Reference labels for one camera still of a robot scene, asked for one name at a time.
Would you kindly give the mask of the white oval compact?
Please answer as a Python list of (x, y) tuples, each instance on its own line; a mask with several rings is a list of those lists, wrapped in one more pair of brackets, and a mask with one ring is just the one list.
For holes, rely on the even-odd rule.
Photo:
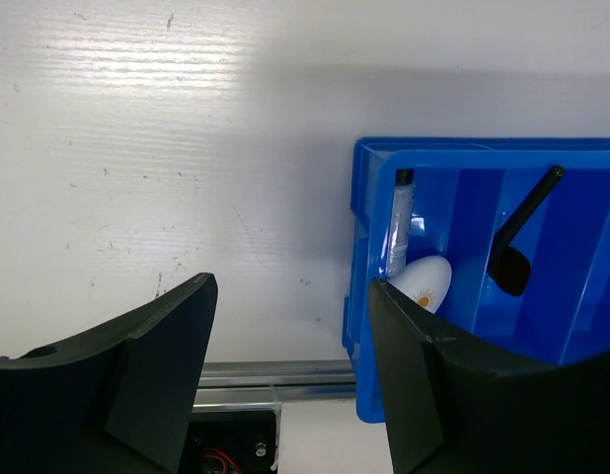
[(407, 264), (388, 281), (410, 300), (435, 314), (443, 303), (452, 280), (450, 263), (440, 256), (427, 256)]

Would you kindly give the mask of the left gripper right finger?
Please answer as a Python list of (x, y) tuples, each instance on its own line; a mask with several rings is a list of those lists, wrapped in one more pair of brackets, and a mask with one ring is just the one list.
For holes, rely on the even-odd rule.
[(368, 306), (397, 473), (610, 473), (610, 351), (548, 364), (433, 315), (383, 279)]

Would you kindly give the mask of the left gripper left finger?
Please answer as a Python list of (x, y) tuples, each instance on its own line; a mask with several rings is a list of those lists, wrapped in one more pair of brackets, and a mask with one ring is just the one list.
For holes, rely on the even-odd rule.
[(0, 473), (174, 473), (218, 286), (153, 301), (17, 358), (0, 356)]

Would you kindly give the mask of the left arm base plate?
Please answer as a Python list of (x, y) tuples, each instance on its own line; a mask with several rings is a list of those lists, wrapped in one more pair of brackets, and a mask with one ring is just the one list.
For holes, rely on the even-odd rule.
[(278, 419), (273, 411), (195, 413), (180, 473), (276, 473)]

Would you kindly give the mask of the clear bottle black cap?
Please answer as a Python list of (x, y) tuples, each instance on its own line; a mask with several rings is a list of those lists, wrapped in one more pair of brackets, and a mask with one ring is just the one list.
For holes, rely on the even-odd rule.
[(396, 172), (388, 233), (386, 277), (399, 275), (406, 266), (415, 189), (414, 173), (413, 169), (400, 169)]

